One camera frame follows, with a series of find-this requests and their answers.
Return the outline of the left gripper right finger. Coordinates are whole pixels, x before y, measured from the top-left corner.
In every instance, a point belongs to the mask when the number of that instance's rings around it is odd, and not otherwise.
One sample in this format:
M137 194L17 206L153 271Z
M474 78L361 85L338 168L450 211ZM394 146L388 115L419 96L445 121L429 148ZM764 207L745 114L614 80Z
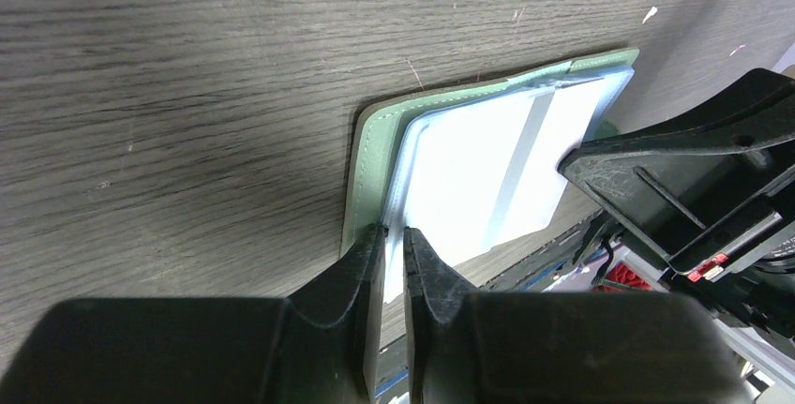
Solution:
M577 399L528 403L747 403L712 318L659 292L552 292L573 298L532 336L549 362L539 378Z

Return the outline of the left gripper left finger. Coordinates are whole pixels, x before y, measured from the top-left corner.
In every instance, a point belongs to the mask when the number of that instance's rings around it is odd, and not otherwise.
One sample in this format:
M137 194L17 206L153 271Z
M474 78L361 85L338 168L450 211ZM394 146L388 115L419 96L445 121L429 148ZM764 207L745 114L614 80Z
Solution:
M370 403L385 230L280 298L85 298L53 306L5 403Z

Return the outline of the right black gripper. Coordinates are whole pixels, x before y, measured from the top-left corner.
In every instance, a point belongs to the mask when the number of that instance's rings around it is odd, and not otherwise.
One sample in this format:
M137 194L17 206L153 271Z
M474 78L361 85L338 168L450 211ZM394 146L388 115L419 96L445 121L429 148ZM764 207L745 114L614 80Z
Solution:
M755 68L665 122L583 143L559 173L603 209L572 263L608 242L654 283L794 355L794 81Z

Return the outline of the white card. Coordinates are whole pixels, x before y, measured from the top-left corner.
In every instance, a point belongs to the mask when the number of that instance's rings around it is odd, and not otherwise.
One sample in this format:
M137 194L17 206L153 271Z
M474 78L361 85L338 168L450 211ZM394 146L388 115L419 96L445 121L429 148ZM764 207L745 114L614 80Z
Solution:
M557 163L583 140L608 88L606 79L523 87L415 118L384 214L391 234L416 228L457 265L544 229L565 188Z

